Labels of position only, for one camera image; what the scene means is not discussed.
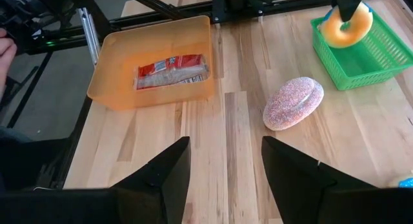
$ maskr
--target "wooden tabletop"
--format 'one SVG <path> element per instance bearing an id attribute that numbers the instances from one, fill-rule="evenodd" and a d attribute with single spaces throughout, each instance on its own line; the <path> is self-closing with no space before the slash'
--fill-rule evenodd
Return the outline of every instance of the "wooden tabletop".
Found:
<path id="1" fill-rule="evenodd" d="M 185 5 L 206 0 L 163 0 Z M 368 4 L 413 46 L 413 14 L 402 0 Z M 109 187 L 181 136 L 190 136 L 191 178 L 184 223 L 281 223 L 261 159 L 275 136 L 378 187 L 413 169 L 413 70 L 385 83 L 336 90 L 312 48 L 312 8 L 229 23 L 213 33 L 216 93 L 209 99 L 114 112 L 92 103 L 65 188 Z M 127 2 L 123 16 L 149 11 Z M 298 125 L 272 132 L 267 98 L 289 79 L 308 76 L 325 97 Z"/>

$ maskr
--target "green basket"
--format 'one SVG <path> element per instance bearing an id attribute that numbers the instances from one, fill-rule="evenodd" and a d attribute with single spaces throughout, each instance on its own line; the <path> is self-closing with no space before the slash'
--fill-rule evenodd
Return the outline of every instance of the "green basket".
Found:
<path id="1" fill-rule="evenodd" d="M 313 47 L 338 90 L 380 83 L 413 66 L 412 51 L 375 12 L 368 34 L 342 49 L 325 42 L 317 28 L 323 20 L 311 20 Z"/>

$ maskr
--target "red snack package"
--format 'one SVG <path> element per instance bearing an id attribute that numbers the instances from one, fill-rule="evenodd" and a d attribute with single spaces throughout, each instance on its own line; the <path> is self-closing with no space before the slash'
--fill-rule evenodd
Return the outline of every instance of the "red snack package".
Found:
<path id="1" fill-rule="evenodd" d="M 136 69 L 135 89 L 195 83 L 208 77 L 208 68 L 202 55 L 185 55 L 140 66 Z"/>

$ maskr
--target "pink sprinkled donut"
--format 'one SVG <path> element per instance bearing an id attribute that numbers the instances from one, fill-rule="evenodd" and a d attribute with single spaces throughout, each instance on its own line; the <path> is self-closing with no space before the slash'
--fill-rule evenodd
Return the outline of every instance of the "pink sprinkled donut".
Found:
<path id="1" fill-rule="evenodd" d="M 287 81 L 270 97 L 264 109 L 264 124 L 270 130 L 284 130 L 310 115 L 324 96 L 323 87 L 309 77 Z"/>

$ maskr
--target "orange tray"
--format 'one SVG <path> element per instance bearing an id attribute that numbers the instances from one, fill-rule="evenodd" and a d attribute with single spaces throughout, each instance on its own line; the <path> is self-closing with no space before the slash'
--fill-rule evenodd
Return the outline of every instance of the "orange tray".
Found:
<path id="1" fill-rule="evenodd" d="M 208 79 L 134 90 L 135 67 L 187 54 L 204 55 L 210 71 Z M 198 16 L 108 35 L 87 94 L 112 110 L 124 110 L 203 98 L 213 93 L 210 20 Z"/>

